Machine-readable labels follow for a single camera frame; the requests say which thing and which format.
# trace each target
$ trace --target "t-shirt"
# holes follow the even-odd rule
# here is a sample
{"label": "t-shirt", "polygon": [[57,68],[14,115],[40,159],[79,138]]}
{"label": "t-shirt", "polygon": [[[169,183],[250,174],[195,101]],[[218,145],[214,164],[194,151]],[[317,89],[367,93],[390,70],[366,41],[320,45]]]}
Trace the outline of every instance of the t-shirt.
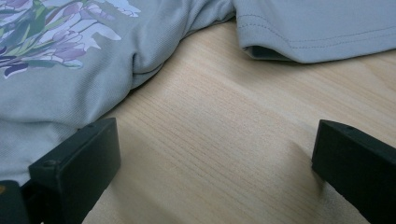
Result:
{"label": "t-shirt", "polygon": [[182,38],[235,15],[256,59],[396,47],[394,0],[6,0],[0,11],[0,179],[20,184],[31,163],[156,74]]}

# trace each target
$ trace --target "black plastic part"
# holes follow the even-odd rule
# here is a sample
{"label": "black plastic part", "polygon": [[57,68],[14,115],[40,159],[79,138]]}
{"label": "black plastic part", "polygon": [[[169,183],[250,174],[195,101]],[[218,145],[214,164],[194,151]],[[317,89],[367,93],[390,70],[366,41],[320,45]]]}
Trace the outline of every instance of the black plastic part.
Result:
{"label": "black plastic part", "polygon": [[115,119],[96,121],[66,139],[29,166],[32,183],[45,194],[43,221],[81,223],[119,168]]}
{"label": "black plastic part", "polygon": [[321,120],[312,169],[371,223],[396,223],[396,148],[353,127]]}
{"label": "black plastic part", "polygon": [[0,181],[0,223],[30,223],[20,186],[15,181]]}

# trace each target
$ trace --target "wooden surface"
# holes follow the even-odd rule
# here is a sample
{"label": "wooden surface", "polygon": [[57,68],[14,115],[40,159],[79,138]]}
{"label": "wooden surface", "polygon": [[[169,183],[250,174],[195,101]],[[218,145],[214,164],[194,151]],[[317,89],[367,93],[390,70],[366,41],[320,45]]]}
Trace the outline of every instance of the wooden surface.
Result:
{"label": "wooden surface", "polygon": [[251,60],[235,22],[183,40],[107,117],[122,166],[84,223],[366,223],[310,168],[318,121],[396,147],[396,51]]}

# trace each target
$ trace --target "light wood tabletop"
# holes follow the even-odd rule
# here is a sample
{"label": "light wood tabletop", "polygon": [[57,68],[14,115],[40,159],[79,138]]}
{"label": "light wood tabletop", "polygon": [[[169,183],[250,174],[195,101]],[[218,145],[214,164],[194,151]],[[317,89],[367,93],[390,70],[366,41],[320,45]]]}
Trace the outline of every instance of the light wood tabletop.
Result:
{"label": "light wood tabletop", "polygon": [[180,42],[106,117],[122,165],[84,223],[367,223],[311,169],[320,119],[396,147],[396,50],[250,59],[235,21]]}

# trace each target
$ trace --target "folded fabric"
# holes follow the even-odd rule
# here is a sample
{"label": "folded fabric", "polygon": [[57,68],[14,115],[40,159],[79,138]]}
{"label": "folded fabric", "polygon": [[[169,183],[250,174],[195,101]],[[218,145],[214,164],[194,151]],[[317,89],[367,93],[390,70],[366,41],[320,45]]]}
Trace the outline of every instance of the folded fabric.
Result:
{"label": "folded fabric", "polygon": [[394,0],[15,0],[0,3],[0,179],[156,74],[179,41],[236,13],[257,59],[315,63],[396,47]]}

